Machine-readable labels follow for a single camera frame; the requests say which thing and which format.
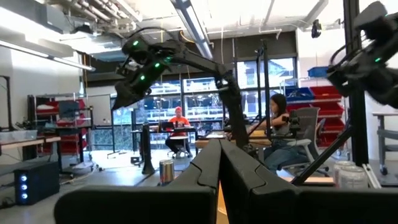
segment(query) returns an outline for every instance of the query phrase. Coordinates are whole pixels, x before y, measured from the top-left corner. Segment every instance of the mesh chair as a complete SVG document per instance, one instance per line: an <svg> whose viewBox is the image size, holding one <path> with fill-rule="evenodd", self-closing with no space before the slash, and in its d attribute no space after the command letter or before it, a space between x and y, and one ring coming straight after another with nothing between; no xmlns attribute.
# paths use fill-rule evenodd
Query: mesh chair
<svg viewBox="0 0 398 224"><path fill-rule="evenodd" d="M311 164L319 153L317 150L317 130L319 108L300 108L296 110L297 116L300 118L300 131L297 132L296 140L292 140L288 145L292 147L302 147L301 156L284 162L280 165L280 169L303 168ZM325 176L328 174L324 170L318 170Z"/></svg>

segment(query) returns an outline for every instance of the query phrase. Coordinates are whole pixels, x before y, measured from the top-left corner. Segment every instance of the shelving unit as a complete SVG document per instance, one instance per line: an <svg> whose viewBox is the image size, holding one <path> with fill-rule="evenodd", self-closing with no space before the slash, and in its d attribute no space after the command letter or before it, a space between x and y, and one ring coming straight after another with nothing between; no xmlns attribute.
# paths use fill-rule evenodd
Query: shelving unit
<svg viewBox="0 0 398 224"><path fill-rule="evenodd" d="M297 110L306 107L319 107L318 120L326 118L323 131L320 136L319 149L324 149L337 138L344 129L342 121L344 108L340 105L342 96L333 86L311 86L302 88L283 87L287 96L287 110ZM289 94L297 91L305 93L305 96L289 97Z"/></svg>
<svg viewBox="0 0 398 224"><path fill-rule="evenodd" d="M59 161L65 155L76 156L72 169L93 166L85 162L83 152L91 151L89 132L93 129L93 107L86 106L87 97L78 93L29 96L31 122L39 136L60 136L57 143ZM38 155L51 154L51 145L37 148Z"/></svg>

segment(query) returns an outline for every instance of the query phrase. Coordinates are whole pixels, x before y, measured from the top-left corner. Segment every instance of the pipe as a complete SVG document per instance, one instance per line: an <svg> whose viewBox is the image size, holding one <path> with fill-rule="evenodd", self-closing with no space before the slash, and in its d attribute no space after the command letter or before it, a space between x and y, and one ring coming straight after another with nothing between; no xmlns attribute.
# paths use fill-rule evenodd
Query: pipe
<svg viewBox="0 0 398 224"><path fill-rule="evenodd" d="M83 7L85 7L86 9L89 9L92 13L96 14L98 17L100 17L101 19L105 20L106 22L110 22L111 21L111 18L109 18L107 15L103 14L101 11L99 11L94 6L88 4L86 1L78 0L78 3L81 4Z"/></svg>
<svg viewBox="0 0 398 224"><path fill-rule="evenodd" d="M74 0L66 0L66 1L69 2L69 5L71 5L72 7L77 9L78 11L86 14L87 16L90 16L91 18L93 18L95 20L98 20L98 17L96 15L94 15L92 12L90 12L89 10L84 8L81 4L78 4Z"/></svg>
<svg viewBox="0 0 398 224"><path fill-rule="evenodd" d="M97 2L103 9L105 9L108 13L110 13L113 17L117 18L117 19L121 19L120 16L118 16L118 14L112 10L111 8L109 8L104 2L102 2L101 0L94 0L94 2Z"/></svg>
<svg viewBox="0 0 398 224"><path fill-rule="evenodd" d="M100 0L104 4L106 4L109 8L111 8L114 12L118 14L118 16L122 17L123 19L127 19L129 16L121 11L117 5L115 5L113 2L110 0Z"/></svg>
<svg viewBox="0 0 398 224"><path fill-rule="evenodd" d="M114 0L119 3L128 13L130 13L138 22L142 22L142 15L132 9L132 7L125 2L125 0Z"/></svg>

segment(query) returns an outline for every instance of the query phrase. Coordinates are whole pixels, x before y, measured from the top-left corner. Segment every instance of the concrete floor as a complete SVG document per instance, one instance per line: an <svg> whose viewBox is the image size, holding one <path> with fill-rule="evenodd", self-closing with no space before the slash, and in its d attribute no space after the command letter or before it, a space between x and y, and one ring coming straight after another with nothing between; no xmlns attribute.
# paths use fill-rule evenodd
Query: concrete floor
<svg viewBox="0 0 398 224"><path fill-rule="evenodd" d="M63 194L79 189L85 185L126 185L126 186L156 186L159 182L159 172L147 178L141 174L141 168L130 165L130 156L132 153L117 155L114 158L107 159L106 151L93 152L93 160L101 167L105 168L105 171L98 172L94 171L88 177L74 181L72 184L62 185L61 191L57 195L46 198L45 200L28 207L12 207L4 210L0 210L0 223L1 224L54 224L53 220L53 208L60 196ZM159 161L167 158L167 151L153 151L152 152L152 163L154 168L157 169ZM176 170L184 170L189 165L190 159L180 159L175 162ZM377 161L371 163L374 167L376 175L381 176L378 172ZM381 182L398 182L398 178L395 174L398 174L398 162L388 162L389 172L385 177L382 177ZM90 170L81 170L83 175L90 173ZM288 176L287 172L278 172L281 176ZM12 180L12 175L3 176L0 178L0 185L2 182ZM5 197L13 198L14 189L8 188L0 190L0 199Z"/></svg>

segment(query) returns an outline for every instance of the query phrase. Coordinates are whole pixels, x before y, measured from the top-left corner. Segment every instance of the orange shirt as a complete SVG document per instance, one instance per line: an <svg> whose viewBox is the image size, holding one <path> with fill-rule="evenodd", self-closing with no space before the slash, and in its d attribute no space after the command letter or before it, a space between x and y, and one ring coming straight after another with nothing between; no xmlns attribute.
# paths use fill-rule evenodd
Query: orange shirt
<svg viewBox="0 0 398 224"><path fill-rule="evenodd" d="M178 122L178 124L184 124L184 126L190 126L191 124L189 123L187 118L184 118L183 116L181 117L173 117L172 119L169 120L169 122L173 122L175 125L175 122ZM172 133L171 136L184 136L187 135L186 133Z"/></svg>

